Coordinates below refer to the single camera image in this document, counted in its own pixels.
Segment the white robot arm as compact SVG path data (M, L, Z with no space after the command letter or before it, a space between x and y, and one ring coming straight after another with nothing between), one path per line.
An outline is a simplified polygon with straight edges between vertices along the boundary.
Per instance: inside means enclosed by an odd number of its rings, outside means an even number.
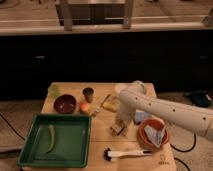
M213 110L148 96L148 89L141 81L116 84L115 92L120 101L118 118L126 125L141 110L213 142Z

